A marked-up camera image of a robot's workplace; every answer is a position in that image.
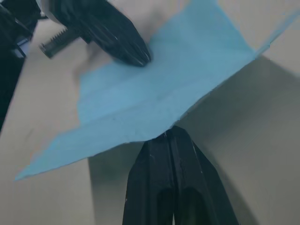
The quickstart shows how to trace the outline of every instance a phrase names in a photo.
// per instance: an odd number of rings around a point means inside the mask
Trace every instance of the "blue paper towel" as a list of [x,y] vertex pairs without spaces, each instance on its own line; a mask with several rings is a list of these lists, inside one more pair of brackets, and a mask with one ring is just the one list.
[[296,11],[253,51],[214,0],[193,0],[150,42],[146,68],[111,63],[80,80],[80,127],[57,136],[16,179],[94,156],[169,129],[200,98],[265,51]]

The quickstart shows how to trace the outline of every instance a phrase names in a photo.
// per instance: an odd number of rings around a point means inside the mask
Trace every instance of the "white table surface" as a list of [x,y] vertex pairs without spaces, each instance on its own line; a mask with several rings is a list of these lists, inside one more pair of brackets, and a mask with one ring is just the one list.
[[[139,1],[135,7],[129,7],[128,2],[117,4],[149,39],[176,11],[176,5],[170,9],[168,2],[164,6],[159,0],[152,5],[145,2],[149,1]],[[284,13],[299,6],[298,0],[222,0],[220,4],[255,47],[274,30]],[[158,17],[153,11],[157,7],[162,17],[145,27],[151,16]],[[300,221],[300,85],[294,76],[300,72],[300,25],[298,28],[289,29],[266,52],[292,72],[266,59],[258,60],[181,122],[217,165],[241,224]],[[78,125],[78,76],[108,61],[102,52],[91,57],[97,48],[87,48],[82,40],[48,60],[38,45],[60,29],[51,21],[39,22],[2,129],[0,224],[119,225],[127,175],[139,144],[118,147],[90,163],[82,160],[13,182],[32,154],[58,133]]]

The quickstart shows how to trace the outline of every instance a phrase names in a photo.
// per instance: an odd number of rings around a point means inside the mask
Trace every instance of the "blue paper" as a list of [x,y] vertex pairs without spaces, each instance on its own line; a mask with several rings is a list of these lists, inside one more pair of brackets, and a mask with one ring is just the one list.
[[81,77],[80,127],[57,136],[16,179],[159,136],[265,51],[299,15],[300,10],[255,52],[214,0],[193,0],[154,35],[149,66],[113,62]]

